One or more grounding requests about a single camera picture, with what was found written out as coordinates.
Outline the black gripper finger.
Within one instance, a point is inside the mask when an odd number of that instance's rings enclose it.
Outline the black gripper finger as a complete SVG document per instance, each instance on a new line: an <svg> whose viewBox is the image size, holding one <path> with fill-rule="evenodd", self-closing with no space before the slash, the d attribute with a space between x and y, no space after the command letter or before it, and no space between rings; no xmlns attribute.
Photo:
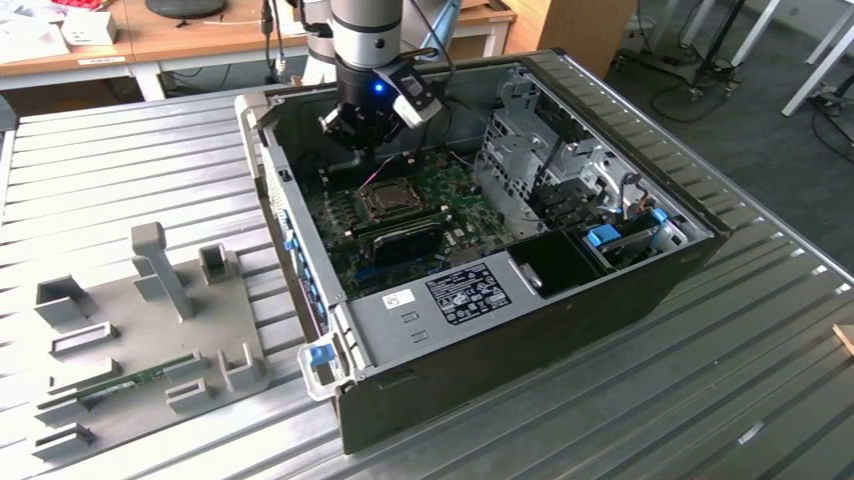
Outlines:
<svg viewBox="0 0 854 480"><path fill-rule="evenodd" d="M338 105L319 117L322 133L342 147L349 150L363 150L365 145L358 133L357 124L345 114L342 105Z"/></svg>
<svg viewBox="0 0 854 480"><path fill-rule="evenodd" d="M363 119L363 147L374 150L391 142L405 127L398 114L377 111L365 116Z"/></svg>

